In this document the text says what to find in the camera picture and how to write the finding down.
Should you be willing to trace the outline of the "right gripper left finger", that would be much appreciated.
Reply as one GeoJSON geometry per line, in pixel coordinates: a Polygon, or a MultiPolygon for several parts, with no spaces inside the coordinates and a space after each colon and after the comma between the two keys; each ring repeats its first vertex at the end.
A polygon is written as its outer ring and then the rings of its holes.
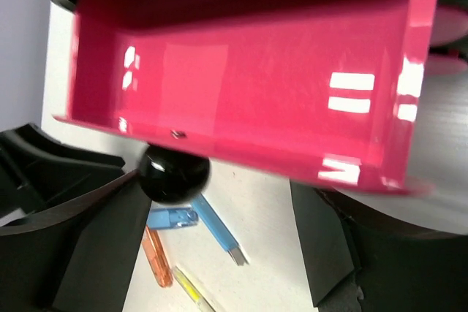
{"type": "Polygon", "coordinates": [[[1,309],[121,311],[150,202],[121,157],[1,133],[1,309]]]}

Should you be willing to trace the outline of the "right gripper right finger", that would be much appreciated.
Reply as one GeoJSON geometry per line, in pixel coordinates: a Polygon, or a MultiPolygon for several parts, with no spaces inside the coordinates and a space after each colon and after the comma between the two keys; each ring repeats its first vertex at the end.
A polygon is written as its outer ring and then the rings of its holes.
{"type": "Polygon", "coordinates": [[[398,220],[337,191],[291,183],[320,311],[465,311],[467,237],[398,220]]]}

